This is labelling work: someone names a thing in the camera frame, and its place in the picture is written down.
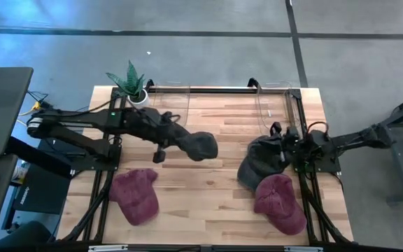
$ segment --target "desk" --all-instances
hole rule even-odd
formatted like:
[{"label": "desk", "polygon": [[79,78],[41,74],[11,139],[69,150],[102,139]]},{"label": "desk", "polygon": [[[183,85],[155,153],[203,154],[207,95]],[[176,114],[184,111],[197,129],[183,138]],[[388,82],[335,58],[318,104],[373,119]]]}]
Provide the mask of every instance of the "desk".
[{"label": "desk", "polygon": [[[110,99],[112,87],[94,87],[90,108]],[[307,124],[325,120],[318,89],[302,89]],[[157,108],[164,107],[155,100]],[[284,120],[284,107],[273,112],[274,120]],[[125,135],[118,173],[130,169],[153,168],[158,174],[154,188],[160,213],[154,220],[131,226],[119,206],[110,202],[103,243],[106,244],[224,244],[224,245],[303,245],[306,231],[286,236],[270,225],[265,217],[253,212],[253,194],[239,185],[236,173],[246,155],[246,147],[261,135],[254,94],[191,94],[186,129],[215,135],[219,154],[214,160],[193,162],[177,148],[168,148],[166,160],[152,162],[156,145]],[[102,138],[96,129],[84,135]],[[293,181],[301,202],[299,181],[288,167],[284,171]],[[93,171],[84,171],[71,181],[57,237],[66,236],[87,210],[94,180]],[[318,174],[323,208],[342,234],[352,240],[344,196],[337,179]],[[316,235],[320,236],[318,218],[313,212]],[[94,215],[92,236],[98,224]]]}]

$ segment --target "white pot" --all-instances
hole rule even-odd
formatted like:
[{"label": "white pot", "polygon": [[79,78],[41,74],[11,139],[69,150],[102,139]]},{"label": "white pot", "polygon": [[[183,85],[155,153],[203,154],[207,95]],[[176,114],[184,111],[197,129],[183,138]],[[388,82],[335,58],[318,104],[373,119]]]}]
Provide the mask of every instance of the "white pot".
[{"label": "white pot", "polygon": [[141,92],[144,92],[146,94],[146,97],[142,101],[132,101],[130,99],[130,96],[127,96],[127,99],[135,106],[137,109],[143,108],[145,106],[148,106],[150,104],[150,99],[148,98],[148,93],[146,90],[142,89]]}]

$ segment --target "potted plant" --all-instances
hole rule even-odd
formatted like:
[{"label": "potted plant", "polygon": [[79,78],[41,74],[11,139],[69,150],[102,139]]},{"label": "potted plant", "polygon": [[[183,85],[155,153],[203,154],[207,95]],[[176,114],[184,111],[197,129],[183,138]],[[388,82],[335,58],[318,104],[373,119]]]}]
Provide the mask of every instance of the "potted plant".
[{"label": "potted plant", "polygon": [[150,100],[147,91],[143,89],[144,74],[138,78],[136,69],[130,61],[127,70],[127,80],[123,80],[112,73],[106,73],[106,75],[119,87],[118,94],[120,96],[127,96],[132,105],[138,109],[149,105]]}]

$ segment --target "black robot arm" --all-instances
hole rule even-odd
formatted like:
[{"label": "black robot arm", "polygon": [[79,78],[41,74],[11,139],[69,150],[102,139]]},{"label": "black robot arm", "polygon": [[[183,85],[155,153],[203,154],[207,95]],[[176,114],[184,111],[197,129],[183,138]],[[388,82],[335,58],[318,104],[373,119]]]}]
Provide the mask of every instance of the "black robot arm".
[{"label": "black robot arm", "polygon": [[[74,112],[44,110],[35,113],[27,123],[30,136],[44,139],[54,137],[85,149],[93,160],[109,162],[120,152],[120,146],[110,144],[105,139],[90,139],[69,129],[69,127],[89,127],[107,134],[129,134],[158,145],[153,162],[163,162],[165,148],[177,146],[195,161],[216,158],[217,142],[208,132],[189,133],[171,119],[179,117],[166,112],[160,115],[154,108],[103,109],[98,112]],[[95,169],[104,169],[96,164]]]}]

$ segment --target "maroon cap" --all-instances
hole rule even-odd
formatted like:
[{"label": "maroon cap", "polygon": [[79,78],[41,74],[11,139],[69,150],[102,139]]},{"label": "maroon cap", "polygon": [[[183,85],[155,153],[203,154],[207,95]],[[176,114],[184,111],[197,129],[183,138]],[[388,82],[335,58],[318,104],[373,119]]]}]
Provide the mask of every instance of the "maroon cap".
[{"label": "maroon cap", "polygon": [[254,210],[266,214],[270,223],[286,235],[296,235],[306,227],[306,216],[296,201],[292,180],[284,174],[271,175],[260,182]]},{"label": "maroon cap", "polygon": [[113,179],[110,200],[119,204],[130,224],[140,225],[158,214],[158,199],[152,187],[157,177],[152,169],[134,169]]}]

